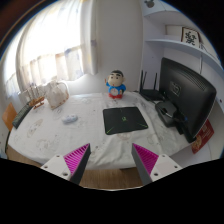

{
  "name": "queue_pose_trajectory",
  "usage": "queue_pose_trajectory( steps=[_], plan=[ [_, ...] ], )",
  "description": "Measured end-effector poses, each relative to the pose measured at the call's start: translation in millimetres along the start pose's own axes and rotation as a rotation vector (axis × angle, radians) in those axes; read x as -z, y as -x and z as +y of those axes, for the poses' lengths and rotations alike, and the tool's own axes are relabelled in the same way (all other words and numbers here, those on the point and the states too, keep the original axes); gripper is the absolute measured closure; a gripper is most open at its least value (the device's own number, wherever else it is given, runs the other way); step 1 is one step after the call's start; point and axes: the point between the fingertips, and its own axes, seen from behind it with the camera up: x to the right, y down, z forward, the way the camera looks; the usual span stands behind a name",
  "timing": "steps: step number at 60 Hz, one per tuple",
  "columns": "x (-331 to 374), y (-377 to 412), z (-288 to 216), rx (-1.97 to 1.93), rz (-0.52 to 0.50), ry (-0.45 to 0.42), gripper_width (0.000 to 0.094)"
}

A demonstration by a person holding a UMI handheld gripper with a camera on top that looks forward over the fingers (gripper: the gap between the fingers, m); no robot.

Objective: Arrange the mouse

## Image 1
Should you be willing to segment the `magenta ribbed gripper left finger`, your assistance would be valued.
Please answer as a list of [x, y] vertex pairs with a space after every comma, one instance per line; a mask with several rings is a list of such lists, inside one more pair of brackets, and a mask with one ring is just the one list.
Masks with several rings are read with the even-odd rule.
[[42, 169], [78, 185], [90, 154], [90, 144], [86, 144], [66, 155], [55, 155], [42, 166]]

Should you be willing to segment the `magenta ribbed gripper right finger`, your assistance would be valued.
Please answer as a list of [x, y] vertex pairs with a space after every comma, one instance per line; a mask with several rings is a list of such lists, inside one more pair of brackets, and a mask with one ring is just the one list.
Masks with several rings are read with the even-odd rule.
[[132, 144], [131, 153], [143, 185], [150, 184], [182, 169], [166, 154], [157, 155], [137, 144]]

